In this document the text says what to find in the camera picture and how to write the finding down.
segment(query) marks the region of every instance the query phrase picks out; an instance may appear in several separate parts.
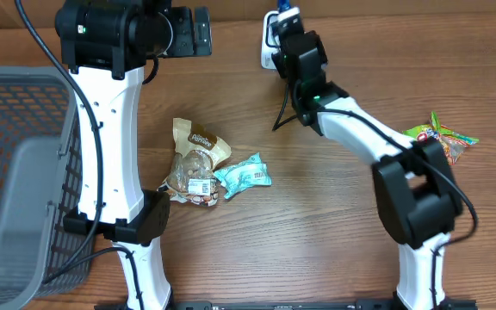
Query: blue snack package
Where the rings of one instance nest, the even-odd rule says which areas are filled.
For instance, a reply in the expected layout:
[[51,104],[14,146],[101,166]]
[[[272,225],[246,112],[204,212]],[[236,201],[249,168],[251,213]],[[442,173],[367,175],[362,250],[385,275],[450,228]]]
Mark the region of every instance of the blue snack package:
[[259,153],[240,164],[217,170],[214,174],[227,190],[226,199],[254,186],[270,186],[273,183]]

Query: beige and clear package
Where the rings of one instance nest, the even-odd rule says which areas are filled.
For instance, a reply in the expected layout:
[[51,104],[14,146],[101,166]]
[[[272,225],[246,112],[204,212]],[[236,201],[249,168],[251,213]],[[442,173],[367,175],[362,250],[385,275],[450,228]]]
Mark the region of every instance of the beige and clear package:
[[158,188],[173,202],[192,202],[211,207],[218,200],[214,169],[231,156],[231,147],[221,138],[192,121],[173,119],[176,156],[170,175]]

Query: gray plastic bin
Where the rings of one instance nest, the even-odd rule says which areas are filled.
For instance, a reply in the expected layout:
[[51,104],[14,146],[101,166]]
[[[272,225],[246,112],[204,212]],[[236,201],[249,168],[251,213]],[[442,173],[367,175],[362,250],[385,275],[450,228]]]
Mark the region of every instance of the gray plastic bin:
[[[54,68],[0,67],[0,309],[68,292],[89,273],[86,263],[41,285],[84,240],[62,223],[82,182],[70,94]],[[92,250],[91,244],[82,256]]]

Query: wooden table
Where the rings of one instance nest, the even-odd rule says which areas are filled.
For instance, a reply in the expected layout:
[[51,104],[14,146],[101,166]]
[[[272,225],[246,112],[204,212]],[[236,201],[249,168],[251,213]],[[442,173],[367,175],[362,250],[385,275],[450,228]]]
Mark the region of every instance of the wooden table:
[[[454,166],[481,218],[475,238],[449,248],[444,287],[496,309],[496,14],[305,20],[325,43],[329,78],[396,130],[442,123],[481,142]],[[59,53],[54,30],[42,37]],[[213,25],[214,55],[165,59],[144,87],[139,170],[155,189],[171,167],[173,117],[205,125],[232,146],[227,164],[255,152],[274,184],[215,208],[173,204],[162,237],[177,300],[353,301],[389,297],[398,251],[376,214],[369,167],[299,123],[270,131],[284,82],[259,65],[261,22]],[[0,30],[0,65],[49,65],[25,30]],[[288,109],[287,115],[293,113]],[[455,235],[470,226],[468,212]],[[97,249],[109,246],[98,239]],[[91,309],[126,298],[116,255],[93,262],[89,280],[29,309]]]

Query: barcode label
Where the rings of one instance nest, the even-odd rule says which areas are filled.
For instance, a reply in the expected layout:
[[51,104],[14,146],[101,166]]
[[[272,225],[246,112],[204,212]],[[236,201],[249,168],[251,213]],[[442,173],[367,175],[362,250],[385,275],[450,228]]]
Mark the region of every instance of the barcode label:
[[189,194],[191,195],[210,195],[210,179],[190,179]]

